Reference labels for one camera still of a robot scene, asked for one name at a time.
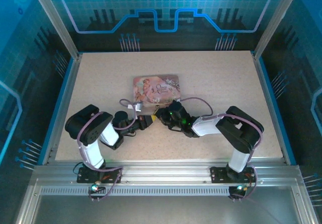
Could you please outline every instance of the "enclosure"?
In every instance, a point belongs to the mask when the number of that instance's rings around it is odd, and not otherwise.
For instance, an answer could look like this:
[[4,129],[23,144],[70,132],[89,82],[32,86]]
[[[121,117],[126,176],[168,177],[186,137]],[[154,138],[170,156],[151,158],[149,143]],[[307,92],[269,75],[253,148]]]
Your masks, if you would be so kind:
[[[0,1],[1,223],[320,221],[322,0]],[[87,197],[67,119],[88,104],[114,115],[133,78],[155,74],[264,126],[251,198],[211,181],[233,153],[221,134],[187,138],[158,120],[117,150],[100,144],[122,179],[108,199]]]

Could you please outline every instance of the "blue edge trim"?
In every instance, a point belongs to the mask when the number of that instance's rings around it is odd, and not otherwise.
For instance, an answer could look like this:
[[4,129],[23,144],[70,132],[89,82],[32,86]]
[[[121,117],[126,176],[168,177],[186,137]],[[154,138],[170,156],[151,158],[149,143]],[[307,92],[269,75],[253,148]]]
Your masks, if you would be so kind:
[[266,68],[265,68],[264,61],[263,61],[262,57],[259,58],[259,62],[260,62],[260,65],[261,65],[261,68],[262,68],[262,71],[263,71],[263,74],[264,74],[265,84],[267,85],[268,92],[269,92],[269,94],[271,96],[271,99],[272,99],[274,111],[275,111],[276,116],[277,116],[277,121],[279,123],[280,129],[281,129],[281,132],[282,132],[282,137],[283,137],[285,147],[286,147],[286,151],[287,151],[287,153],[285,153],[285,154],[288,155],[291,165],[296,165],[293,150],[292,150],[290,141],[288,139],[286,129],[285,129],[285,126],[284,126],[284,123],[283,123],[283,120],[282,120],[282,116],[281,116],[280,110],[278,108],[277,101],[276,101],[276,98],[274,96],[273,88],[272,88],[270,79],[268,78],[268,74],[267,74],[267,71],[266,71]]
[[[65,77],[64,77],[64,81],[62,83],[62,86],[61,86],[61,89],[60,89],[60,92],[59,92],[59,96],[58,96],[58,99],[57,99],[57,102],[56,102],[56,105],[55,105],[55,109],[54,109],[54,112],[53,112],[53,115],[52,115],[52,118],[51,118],[51,121],[50,121],[50,124],[49,124],[49,127],[48,127],[48,131],[47,131],[47,134],[46,134],[46,137],[45,137],[44,145],[42,147],[40,157],[39,157],[39,160],[38,160],[39,165],[41,165],[41,163],[43,162],[43,160],[45,158],[46,150],[47,150],[48,145],[49,145],[49,139],[50,139],[50,136],[51,136],[52,131],[53,131],[54,123],[55,123],[55,120],[56,120],[57,114],[58,114],[58,109],[59,109],[59,106],[60,106],[60,103],[61,103],[61,100],[62,100],[62,96],[63,96],[63,94],[65,92],[66,84],[67,84],[67,81],[68,81],[68,78],[69,78],[70,70],[71,70],[71,67],[72,67],[72,62],[73,62],[73,59],[71,59],[70,62],[69,62],[69,65],[68,65],[68,68],[67,68],[67,71],[66,71],[66,74],[65,74]],[[275,111],[276,116],[277,116],[277,121],[279,123],[280,129],[281,129],[281,132],[282,132],[282,137],[283,137],[283,140],[284,140],[284,143],[285,143],[287,155],[288,155],[288,157],[290,159],[291,165],[296,165],[293,150],[291,148],[291,144],[290,144],[290,141],[289,141],[287,133],[286,133],[286,129],[285,129],[285,126],[284,126],[284,123],[283,123],[283,120],[282,120],[282,116],[281,116],[280,110],[279,110],[278,105],[277,105],[277,101],[276,101],[274,93],[273,93],[272,85],[271,85],[270,80],[268,78],[268,74],[267,74],[267,71],[266,71],[266,68],[265,68],[265,65],[264,65],[264,61],[263,61],[263,59],[261,57],[259,59],[259,62],[260,62],[260,65],[261,65],[261,68],[262,68],[262,71],[263,71],[263,74],[264,74],[265,84],[267,85],[269,94],[270,94],[271,99],[272,99],[274,111]]]
[[70,61],[69,61],[68,68],[67,68],[67,71],[66,71],[66,74],[65,74],[65,77],[64,77],[64,80],[62,82],[60,92],[59,92],[59,95],[58,95],[58,98],[57,98],[55,109],[54,109],[54,112],[53,112],[51,120],[50,120],[48,131],[47,131],[47,134],[46,134],[46,137],[45,137],[45,140],[44,140],[44,144],[43,144],[41,152],[40,152],[40,156],[39,156],[38,163],[37,163],[38,165],[42,165],[42,162],[43,162],[43,160],[45,158],[46,150],[47,150],[48,145],[49,145],[50,136],[51,136],[53,128],[54,128],[54,123],[55,123],[56,118],[57,118],[58,109],[59,109],[59,106],[60,106],[60,103],[61,103],[61,100],[62,100],[62,96],[63,96],[63,94],[65,92],[65,89],[66,89],[66,85],[67,85],[67,81],[68,81],[68,78],[69,78],[69,75],[70,75],[70,71],[71,71],[73,61],[74,61],[73,58],[71,58]]

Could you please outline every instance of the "speckled beige tabletop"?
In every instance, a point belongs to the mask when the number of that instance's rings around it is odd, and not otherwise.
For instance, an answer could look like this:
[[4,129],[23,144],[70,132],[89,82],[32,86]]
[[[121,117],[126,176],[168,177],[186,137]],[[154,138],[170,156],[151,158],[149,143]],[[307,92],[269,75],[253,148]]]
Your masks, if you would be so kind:
[[[66,119],[88,104],[114,114],[125,110],[119,99],[133,99],[133,78],[153,74],[177,74],[182,98],[201,97],[215,114],[235,105],[265,128],[264,140],[254,157],[282,157],[258,75],[249,51],[84,53]],[[183,102],[191,115],[209,113],[203,102]],[[229,158],[233,147],[221,135],[188,138],[169,131],[159,120],[136,137],[126,137],[113,151],[100,144],[110,160],[182,160]],[[56,160],[80,160],[75,140],[65,130]]]

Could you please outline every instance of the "blue glass wall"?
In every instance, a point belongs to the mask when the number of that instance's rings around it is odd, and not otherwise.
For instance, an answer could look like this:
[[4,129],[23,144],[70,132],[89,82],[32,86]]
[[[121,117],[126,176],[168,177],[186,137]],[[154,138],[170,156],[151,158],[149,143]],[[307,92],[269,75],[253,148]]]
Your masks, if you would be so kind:
[[304,175],[322,174],[322,0],[294,0],[263,60]]
[[0,223],[15,220],[69,60],[37,0],[0,0]]
[[280,0],[53,0],[80,51],[253,50]]

